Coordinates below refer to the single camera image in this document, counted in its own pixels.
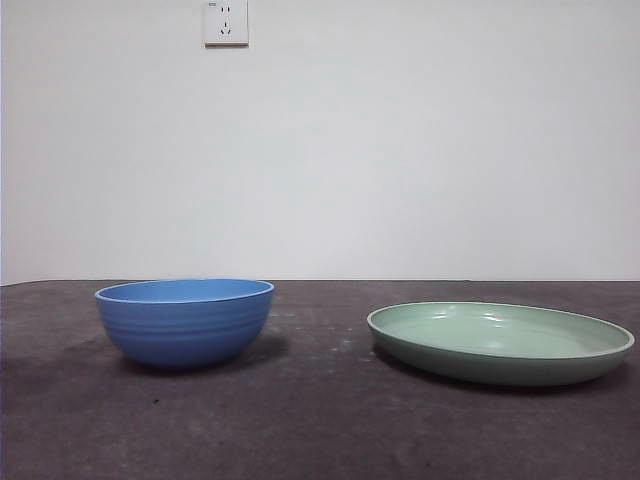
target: table surface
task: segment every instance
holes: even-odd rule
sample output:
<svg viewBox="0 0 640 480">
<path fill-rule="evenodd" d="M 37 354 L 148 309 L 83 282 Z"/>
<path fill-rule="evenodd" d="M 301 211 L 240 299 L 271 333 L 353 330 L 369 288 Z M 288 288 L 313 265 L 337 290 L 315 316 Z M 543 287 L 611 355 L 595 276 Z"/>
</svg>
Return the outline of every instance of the table surface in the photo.
<svg viewBox="0 0 640 480">
<path fill-rule="evenodd" d="M 366 315 L 413 301 L 569 310 L 640 332 L 640 282 L 278 281 L 258 339 L 226 364 L 125 360 L 93 292 L 2 288 L 2 478 L 640 478 L 640 349 L 546 389 L 448 380 L 376 348 Z"/>
</svg>

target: wall socket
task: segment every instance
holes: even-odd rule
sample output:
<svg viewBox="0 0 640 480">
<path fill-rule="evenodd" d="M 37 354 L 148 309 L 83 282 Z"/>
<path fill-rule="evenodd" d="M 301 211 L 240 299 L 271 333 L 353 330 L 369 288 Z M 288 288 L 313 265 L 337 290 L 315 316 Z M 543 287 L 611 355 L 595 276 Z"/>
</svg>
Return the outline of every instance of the wall socket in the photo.
<svg viewBox="0 0 640 480">
<path fill-rule="evenodd" d="M 248 0 L 216 0 L 203 6 L 205 47 L 249 45 Z"/>
</svg>

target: bowl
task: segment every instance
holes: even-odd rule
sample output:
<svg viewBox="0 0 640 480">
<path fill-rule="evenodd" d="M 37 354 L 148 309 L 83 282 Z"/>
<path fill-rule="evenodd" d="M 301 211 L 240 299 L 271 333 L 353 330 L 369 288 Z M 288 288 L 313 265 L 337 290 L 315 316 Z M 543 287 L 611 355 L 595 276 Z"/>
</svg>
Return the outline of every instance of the bowl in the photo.
<svg viewBox="0 0 640 480">
<path fill-rule="evenodd" d="M 104 329 L 129 358 L 163 368 L 192 368 L 228 359 L 260 333 L 273 285 L 203 278 L 135 282 L 95 297 Z"/>
<path fill-rule="evenodd" d="M 565 385 L 618 366 L 633 346 L 622 327 L 522 305 L 423 302 L 372 312 L 376 342 L 415 367 L 473 382 Z"/>
</svg>

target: green plate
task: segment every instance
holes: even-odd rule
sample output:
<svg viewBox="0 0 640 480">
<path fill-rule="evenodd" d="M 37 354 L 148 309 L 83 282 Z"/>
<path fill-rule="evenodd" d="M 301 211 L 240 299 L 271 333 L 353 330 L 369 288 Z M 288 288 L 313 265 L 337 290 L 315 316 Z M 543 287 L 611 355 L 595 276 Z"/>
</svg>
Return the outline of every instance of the green plate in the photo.
<svg viewBox="0 0 640 480">
<path fill-rule="evenodd" d="M 376 342 L 415 367 L 498 385 L 564 385 L 607 373 L 634 343 L 613 323 L 545 308 L 469 302 L 393 305 L 367 318 Z"/>
</svg>

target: bowl rim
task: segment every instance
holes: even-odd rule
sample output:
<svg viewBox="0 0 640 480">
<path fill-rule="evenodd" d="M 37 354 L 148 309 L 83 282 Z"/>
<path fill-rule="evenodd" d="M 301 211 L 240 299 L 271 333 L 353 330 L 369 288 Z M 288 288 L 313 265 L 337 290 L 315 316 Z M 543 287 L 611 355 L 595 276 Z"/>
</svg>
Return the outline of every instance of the bowl rim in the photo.
<svg viewBox="0 0 640 480">
<path fill-rule="evenodd" d="M 416 342 L 410 339 L 406 339 L 406 338 L 401 338 L 398 337 L 396 335 L 393 335 L 391 333 L 389 333 L 388 331 L 385 331 L 384 329 L 378 327 L 377 325 L 375 325 L 373 323 L 373 317 L 376 316 L 379 313 L 382 313 L 385 310 L 391 310 L 394 308 L 398 308 L 398 307 L 406 307 L 409 305 L 438 305 L 438 304 L 446 304 L 446 305 L 451 305 L 451 304 L 457 304 L 457 305 L 491 305 L 491 306 L 498 306 L 498 307 L 517 307 L 517 308 L 524 308 L 524 309 L 529 309 L 529 310 L 543 310 L 546 312 L 552 312 L 552 313 L 560 313 L 563 315 L 571 315 L 574 317 L 580 317 L 583 318 L 585 320 L 589 320 L 592 322 L 596 322 L 602 325 L 607 325 L 609 327 L 613 327 L 614 329 L 618 330 L 619 332 L 621 332 L 623 335 L 625 335 L 627 337 L 627 341 L 624 343 L 624 345 L 620 346 L 620 347 L 615 347 L 615 348 L 610 348 L 610 349 L 606 349 L 606 350 L 597 350 L 594 351 L 592 353 L 589 354 L 584 354 L 584 355 L 566 355 L 566 356 L 540 356 L 540 355 L 508 355 L 508 354 L 500 354 L 500 353 L 486 353 L 486 352 L 480 352 L 478 350 L 474 350 L 472 348 L 447 348 L 447 347 L 443 347 L 442 345 L 434 345 L 431 344 L 429 342 Z M 564 310 L 557 310 L 557 309 L 553 309 L 553 308 L 544 308 L 544 307 L 534 307 L 531 305 L 518 305 L 518 304 L 512 304 L 512 303 L 492 303 L 492 302 L 456 302 L 456 301 L 440 301 L 440 302 L 410 302 L 410 303 L 399 303 L 396 305 L 388 305 L 386 307 L 382 307 L 379 308 L 377 310 L 374 310 L 373 312 L 371 312 L 368 316 L 367 316 L 367 324 L 369 325 L 369 328 L 371 330 L 373 330 L 374 332 L 379 333 L 380 335 L 383 335 L 385 337 L 388 338 L 393 338 L 394 340 L 397 341 L 401 341 L 410 345 L 415 345 L 418 347 L 427 347 L 430 349 L 434 349 L 434 350 L 440 350 L 443 352 L 454 352 L 454 353 L 463 353 L 463 354 L 468 354 L 468 355 L 477 355 L 477 356 L 481 356 L 481 357 L 494 357 L 494 358 L 504 358 L 504 359 L 516 359 L 516 360 L 547 360 L 547 361 L 553 361 L 553 360 L 571 360 L 571 359 L 585 359 L 585 358 L 593 358 L 593 357 L 601 357 L 601 356 L 607 356 L 607 355 L 613 355 L 616 353 L 621 353 L 621 352 L 625 352 L 627 350 L 629 350 L 635 343 L 635 337 L 633 336 L 633 334 L 628 331 L 626 328 L 621 327 L 620 325 L 616 325 L 615 323 L 612 322 L 607 322 L 606 320 L 602 320 L 600 318 L 596 318 L 596 317 L 590 317 L 588 315 L 582 315 L 580 313 L 573 313 L 573 312 L 567 312 Z"/>
<path fill-rule="evenodd" d="M 184 281 L 224 281 L 224 280 L 240 280 L 244 282 L 251 283 L 259 283 L 264 285 L 266 288 L 259 292 L 249 293 L 245 295 L 233 295 L 229 297 L 220 297 L 220 298 L 211 298 L 211 299 L 200 299 L 200 300 L 123 300 L 118 298 L 105 297 L 104 293 L 108 290 L 112 290 L 115 288 L 126 287 L 129 285 L 141 285 L 141 284 L 150 284 L 150 283 L 173 283 L 173 282 L 184 282 Z M 194 303 L 217 303 L 217 302 L 226 302 L 230 300 L 239 300 L 241 298 L 250 298 L 257 297 L 259 295 L 264 295 L 272 292 L 275 289 L 275 286 L 272 283 L 266 282 L 264 280 L 252 280 L 249 278 L 238 278 L 238 277 L 196 277 L 196 278 L 169 278 L 165 280 L 143 280 L 137 282 L 127 282 L 127 283 L 119 283 L 117 285 L 110 285 L 108 287 L 101 288 L 97 292 L 94 293 L 94 296 L 97 300 L 103 302 L 111 302 L 111 303 L 125 303 L 125 304 L 137 304 L 137 305 L 183 305 L 183 304 L 194 304 Z"/>
</svg>

